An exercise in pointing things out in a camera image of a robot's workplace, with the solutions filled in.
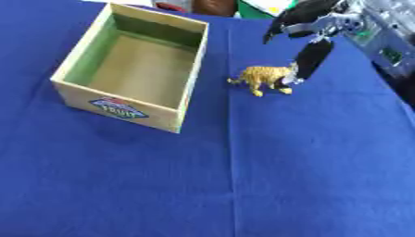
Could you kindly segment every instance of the cardboard box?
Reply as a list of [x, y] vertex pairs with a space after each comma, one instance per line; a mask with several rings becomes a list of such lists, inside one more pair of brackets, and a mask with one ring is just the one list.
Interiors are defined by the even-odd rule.
[[206, 22], [108, 4], [52, 76], [68, 106], [179, 133]]

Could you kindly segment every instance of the toy leopard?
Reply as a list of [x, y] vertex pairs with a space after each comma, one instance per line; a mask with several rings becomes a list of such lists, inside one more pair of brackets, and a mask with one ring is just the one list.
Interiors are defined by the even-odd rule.
[[262, 97], [263, 92], [259, 90], [262, 83], [266, 83], [272, 90], [278, 89], [284, 94], [292, 94], [291, 89], [287, 83], [300, 83], [301, 79], [296, 78], [298, 72], [298, 65], [292, 63], [290, 67], [248, 67], [246, 68], [239, 79], [228, 79], [230, 84], [239, 84], [243, 81], [249, 84], [252, 94]]

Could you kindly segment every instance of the robotic arm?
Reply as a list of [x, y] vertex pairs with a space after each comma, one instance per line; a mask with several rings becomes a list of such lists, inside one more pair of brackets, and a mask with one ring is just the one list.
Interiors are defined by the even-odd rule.
[[264, 44], [281, 33], [291, 38], [317, 35], [296, 58], [297, 77], [308, 78], [330, 54], [330, 37], [341, 33], [373, 61], [404, 100], [415, 106], [414, 1], [306, 0], [272, 22]]

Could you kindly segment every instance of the box label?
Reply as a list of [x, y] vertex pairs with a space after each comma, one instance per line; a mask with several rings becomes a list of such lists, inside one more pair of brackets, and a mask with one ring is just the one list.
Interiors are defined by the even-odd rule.
[[92, 100], [90, 103], [119, 119], [148, 118], [145, 113], [138, 111], [134, 107], [127, 105], [124, 101], [116, 98], [104, 97], [98, 100]]

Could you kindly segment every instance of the blue cloth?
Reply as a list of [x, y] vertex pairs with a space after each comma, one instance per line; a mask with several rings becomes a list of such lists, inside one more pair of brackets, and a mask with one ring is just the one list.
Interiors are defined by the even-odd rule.
[[0, 6], [0, 236], [415, 234], [413, 115], [344, 39], [293, 96], [259, 99], [227, 77], [307, 39], [194, 16], [211, 32], [175, 135], [68, 108], [48, 80], [102, 5]]

